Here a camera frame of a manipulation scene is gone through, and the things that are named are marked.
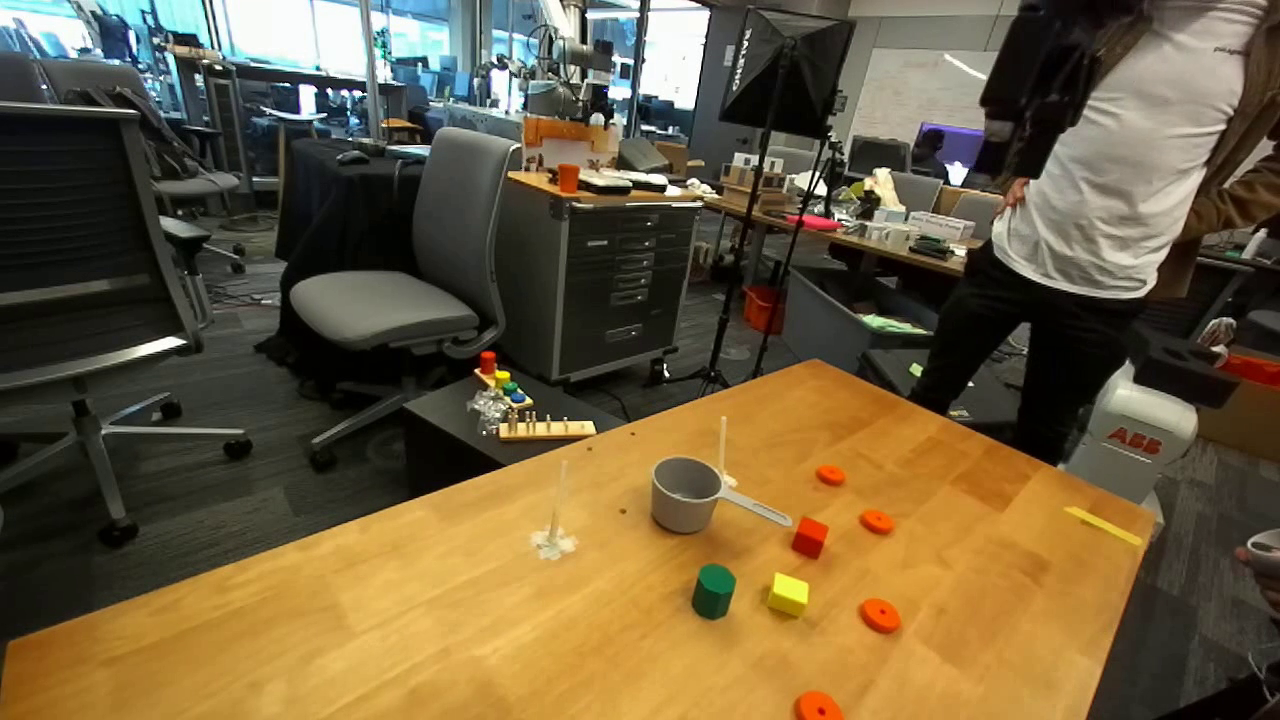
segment red block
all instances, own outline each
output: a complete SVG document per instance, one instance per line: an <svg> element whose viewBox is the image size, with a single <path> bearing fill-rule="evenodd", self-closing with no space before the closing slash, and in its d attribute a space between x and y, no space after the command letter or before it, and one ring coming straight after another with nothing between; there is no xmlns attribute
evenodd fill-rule
<svg viewBox="0 0 1280 720"><path fill-rule="evenodd" d="M795 549L799 557L822 557L823 542L828 542L828 522L822 522L822 521L812 521L812 517L799 517L795 534L792 534L792 549Z"/></svg>

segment green block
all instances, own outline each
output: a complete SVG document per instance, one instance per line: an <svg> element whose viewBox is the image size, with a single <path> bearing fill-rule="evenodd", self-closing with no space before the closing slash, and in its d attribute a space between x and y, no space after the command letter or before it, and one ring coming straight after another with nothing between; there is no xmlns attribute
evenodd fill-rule
<svg viewBox="0 0 1280 720"><path fill-rule="evenodd" d="M735 574L725 565L703 565L691 585L691 612L703 619L727 614Z"/></svg>

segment cardboard box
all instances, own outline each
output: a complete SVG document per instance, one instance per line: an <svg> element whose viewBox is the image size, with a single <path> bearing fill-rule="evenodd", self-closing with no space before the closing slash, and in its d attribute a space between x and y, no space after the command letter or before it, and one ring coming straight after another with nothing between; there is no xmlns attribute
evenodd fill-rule
<svg viewBox="0 0 1280 720"><path fill-rule="evenodd" d="M1221 406L1199 406L1199 438L1280 463L1275 429L1280 429L1275 379L1242 379Z"/></svg>

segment black pants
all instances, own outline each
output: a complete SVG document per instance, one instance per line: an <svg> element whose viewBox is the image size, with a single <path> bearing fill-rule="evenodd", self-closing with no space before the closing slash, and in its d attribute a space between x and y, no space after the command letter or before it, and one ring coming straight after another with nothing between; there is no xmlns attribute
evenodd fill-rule
<svg viewBox="0 0 1280 720"><path fill-rule="evenodd" d="M973 373L1033 322L1023 400L1012 444L1050 463L1064 458L1071 420L1106 379L1123 363L1130 326L1144 300L1092 300L1033 285L1003 269L991 247L968 257L962 286L939 312L930 369L914 400L948 413Z"/></svg>

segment yellow block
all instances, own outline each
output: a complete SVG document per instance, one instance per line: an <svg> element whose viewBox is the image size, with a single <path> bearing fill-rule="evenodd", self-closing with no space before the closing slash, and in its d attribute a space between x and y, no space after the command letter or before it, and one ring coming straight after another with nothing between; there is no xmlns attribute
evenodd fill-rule
<svg viewBox="0 0 1280 720"><path fill-rule="evenodd" d="M805 614L807 585L799 574L772 572L768 607L780 614Z"/></svg>

